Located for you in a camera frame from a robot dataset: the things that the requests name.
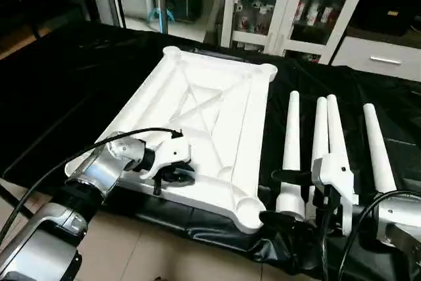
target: glass cabinet door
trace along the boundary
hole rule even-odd
[[[226,0],[221,46],[268,53],[287,0]]]
[[[358,0],[289,0],[275,54],[327,64]]]

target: table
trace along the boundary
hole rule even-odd
[[[362,105],[375,104],[398,188],[421,191],[421,85],[398,78],[215,48],[174,36],[83,22],[69,25],[14,53],[2,65],[1,130],[3,178],[31,186],[53,165],[92,143],[107,127],[162,57],[162,49],[225,54],[250,63],[272,63],[278,75],[270,85],[262,145],[259,197],[274,209],[279,184],[270,173],[282,164],[289,93],[301,96],[302,169],[310,168],[316,99],[337,96],[347,151],[362,201],[374,191]],[[66,179],[58,172],[42,190],[53,193]],[[290,274],[320,277],[308,268],[306,248],[293,249],[293,236],[264,226],[242,234],[233,222],[192,207],[116,189],[105,208],[156,223],[175,234],[213,244]],[[328,240],[329,266],[339,265],[341,236]],[[355,280],[404,280],[405,259],[396,249],[363,241],[353,248],[346,274]]]

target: white cylindrical post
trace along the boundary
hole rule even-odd
[[[311,170],[316,159],[329,153],[328,135],[328,102],[325,97],[317,99],[316,120],[314,123],[313,148],[311,155]],[[305,206],[306,220],[316,218],[316,207],[312,204],[314,186],[309,188],[309,202]]]
[[[363,109],[376,190],[381,193],[396,190],[395,179],[390,167],[376,110],[371,103],[365,104]]]
[[[340,156],[341,164],[349,169],[347,148],[335,95],[328,96],[328,128],[330,152]]]
[[[285,131],[284,161],[282,169],[300,170],[300,114],[299,93],[293,91],[289,95],[287,127]],[[276,211],[305,220],[305,205],[301,197],[301,186],[281,184],[281,191],[276,199]]]
[[[316,120],[314,123],[313,149],[311,155],[311,170],[316,159],[329,153],[328,136],[328,102],[325,97],[317,99]]]

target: robotic arm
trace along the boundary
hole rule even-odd
[[[0,280],[73,280],[82,264],[77,246],[122,173],[154,179],[159,194],[162,180],[193,183],[189,176],[161,172],[189,161],[190,145],[183,136],[163,141],[155,151],[132,137],[98,147],[0,253]]]

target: black cable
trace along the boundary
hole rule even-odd
[[[330,199],[328,202],[328,207],[326,209],[326,213],[323,216],[322,224],[320,226],[322,236],[320,239],[320,250],[321,250],[321,258],[322,258],[322,281],[329,280],[329,266],[328,266],[328,229],[330,219],[334,213],[334,208],[332,207],[332,200]]]
[[[126,136],[131,136],[133,134],[144,133],[144,132],[152,132],[152,131],[156,131],[156,132],[170,132],[172,134],[172,137],[173,138],[177,138],[177,137],[180,137],[180,136],[183,135],[181,132],[178,132],[178,131],[175,131],[175,130],[171,130],[169,128],[141,128],[139,130],[133,130],[133,131],[130,131],[130,132],[119,134],[117,136],[113,136],[111,138],[106,138],[106,139],[104,139],[102,141],[98,141],[97,143],[94,143],[92,145],[86,146],[81,151],[79,151],[76,154],[74,154],[74,155],[66,158],[61,163],[57,164],[52,169],[50,169],[48,172],[46,172],[40,179],[38,179],[38,181],[31,188],[28,189],[28,191],[24,194],[24,196],[22,197],[22,199],[20,199],[18,205],[13,209],[12,213],[9,215],[6,223],[3,225],[3,227],[2,227],[2,229],[0,231],[0,245],[3,243],[3,240],[5,239],[5,236],[6,236],[7,232],[9,231],[10,227],[12,226],[12,223],[15,220],[15,218],[17,217],[17,215],[19,214],[21,208],[24,206],[25,202],[28,200],[28,198],[31,196],[31,194],[36,190],[36,188],[46,178],[48,178],[52,173],[54,173],[54,171],[56,171],[57,169],[63,167],[66,163],[69,163],[73,159],[78,158],[80,155],[84,154],[85,152],[90,151],[92,149],[95,149],[96,147],[105,145],[106,143],[108,143],[110,141],[119,140],[120,138],[125,138]]]
[[[413,195],[416,197],[419,197],[421,199],[421,193],[418,192],[414,192],[414,191],[410,191],[410,190],[395,190],[395,191],[390,191],[387,193],[383,193],[379,196],[377,196],[377,198],[375,198],[373,200],[373,202],[364,208],[364,210],[362,211],[357,224],[353,227],[353,229],[351,230],[351,233],[349,234],[348,238],[347,238],[347,242],[345,244],[345,248],[343,249],[343,253],[342,253],[342,261],[341,264],[339,266],[339,270],[337,273],[337,280],[341,281],[342,279],[342,275],[345,269],[345,261],[347,260],[348,254],[351,251],[351,247],[353,245],[353,242],[355,241],[355,238],[357,236],[358,233],[358,229],[360,228],[361,223],[363,222],[363,220],[367,217],[367,215],[369,215],[373,209],[383,200],[386,200],[390,197],[393,197],[395,195]]]

